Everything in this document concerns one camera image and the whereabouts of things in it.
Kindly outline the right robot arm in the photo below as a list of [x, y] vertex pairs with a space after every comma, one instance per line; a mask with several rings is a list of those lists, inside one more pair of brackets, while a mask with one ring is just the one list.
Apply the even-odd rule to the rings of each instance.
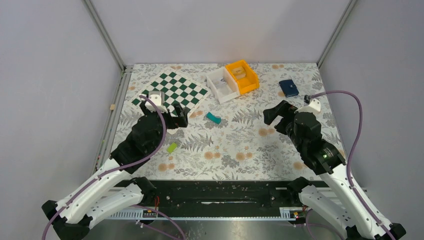
[[323, 139], [322, 125], [316, 118], [321, 109], [318, 100], [297, 108], [283, 100], [263, 111], [264, 123], [270, 125], [278, 116], [275, 130], [290, 138], [303, 163], [324, 181], [341, 204], [336, 204], [304, 177], [293, 180], [287, 201], [304, 205], [323, 217], [343, 240], [399, 240], [405, 228], [386, 218], [370, 201], [348, 171], [340, 151]]

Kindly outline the navy blue card holder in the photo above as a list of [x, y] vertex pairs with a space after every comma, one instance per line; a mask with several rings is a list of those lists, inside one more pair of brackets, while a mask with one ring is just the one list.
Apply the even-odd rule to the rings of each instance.
[[281, 80], [278, 84], [287, 98], [294, 97], [299, 94], [299, 90], [292, 79]]

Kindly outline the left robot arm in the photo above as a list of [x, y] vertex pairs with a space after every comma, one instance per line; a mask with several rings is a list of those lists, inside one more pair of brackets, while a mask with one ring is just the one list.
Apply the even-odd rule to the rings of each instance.
[[134, 177], [165, 142], [168, 130], [188, 126], [189, 109], [179, 103], [171, 111], [142, 101], [143, 112], [128, 136], [89, 179], [59, 201], [48, 200], [42, 210], [61, 240], [82, 240], [105, 218], [133, 205], [157, 200], [156, 188], [146, 177]]

